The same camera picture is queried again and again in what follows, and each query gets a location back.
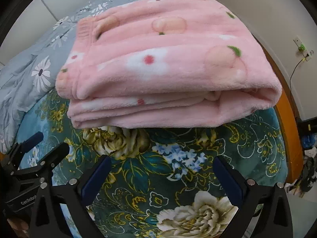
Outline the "white wall power socket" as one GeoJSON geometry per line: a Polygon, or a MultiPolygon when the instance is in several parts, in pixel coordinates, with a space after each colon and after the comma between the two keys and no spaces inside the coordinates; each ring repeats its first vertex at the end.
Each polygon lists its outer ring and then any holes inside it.
{"type": "Polygon", "coordinates": [[[309,50],[298,36],[296,36],[293,41],[297,46],[298,53],[301,54],[306,61],[309,61],[313,57],[314,51],[309,50]]]}

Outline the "orange wooden bed frame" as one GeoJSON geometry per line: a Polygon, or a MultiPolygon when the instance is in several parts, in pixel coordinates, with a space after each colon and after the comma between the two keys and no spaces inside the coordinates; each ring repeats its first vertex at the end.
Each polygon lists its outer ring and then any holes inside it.
{"type": "Polygon", "coordinates": [[[215,128],[217,138],[229,136],[226,155],[232,157],[244,177],[260,184],[272,185],[279,180],[293,183],[303,169],[303,148],[297,129],[297,109],[290,89],[275,60],[264,54],[282,84],[282,95],[272,110],[252,115],[215,128]]]}

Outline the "green floral bed blanket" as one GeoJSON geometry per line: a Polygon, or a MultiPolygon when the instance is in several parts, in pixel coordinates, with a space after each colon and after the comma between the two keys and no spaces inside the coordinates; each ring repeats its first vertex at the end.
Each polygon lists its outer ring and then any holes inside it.
{"type": "Polygon", "coordinates": [[[193,229],[203,195],[225,196],[212,168],[219,155],[260,185],[286,180],[284,140],[272,108],[217,128],[78,130],[67,117],[68,105],[52,90],[25,114],[16,141],[36,132],[42,132],[44,140],[20,166],[36,166],[65,142],[69,154],[53,174],[53,183],[62,185],[79,178],[102,154],[110,156],[112,170],[87,207],[105,237],[163,237],[166,220],[184,212],[190,218],[177,226],[193,229]]]}

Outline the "dark clutter on floor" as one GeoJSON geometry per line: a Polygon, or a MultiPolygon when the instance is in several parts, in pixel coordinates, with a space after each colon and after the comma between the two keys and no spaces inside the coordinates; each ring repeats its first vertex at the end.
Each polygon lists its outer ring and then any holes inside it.
{"type": "Polygon", "coordinates": [[[316,184],[316,117],[300,121],[297,127],[303,148],[303,166],[299,177],[286,188],[286,191],[303,198],[316,184]]]}

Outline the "pink fleece floral garment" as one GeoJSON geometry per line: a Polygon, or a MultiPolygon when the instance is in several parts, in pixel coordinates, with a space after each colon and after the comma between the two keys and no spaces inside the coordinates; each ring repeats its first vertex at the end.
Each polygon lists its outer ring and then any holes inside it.
{"type": "Polygon", "coordinates": [[[81,19],[55,87],[75,128],[217,127],[282,94],[257,40],[216,0],[139,0],[81,19]]]}

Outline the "grey daisy print quilt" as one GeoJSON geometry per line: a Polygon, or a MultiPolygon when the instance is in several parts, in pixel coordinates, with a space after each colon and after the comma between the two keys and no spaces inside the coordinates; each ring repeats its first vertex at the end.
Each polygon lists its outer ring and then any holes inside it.
{"type": "Polygon", "coordinates": [[[83,0],[1,70],[2,153],[12,147],[24,115],[54,88],[74,44],[77,22],[134,1],[138,0],[83,0]]]}

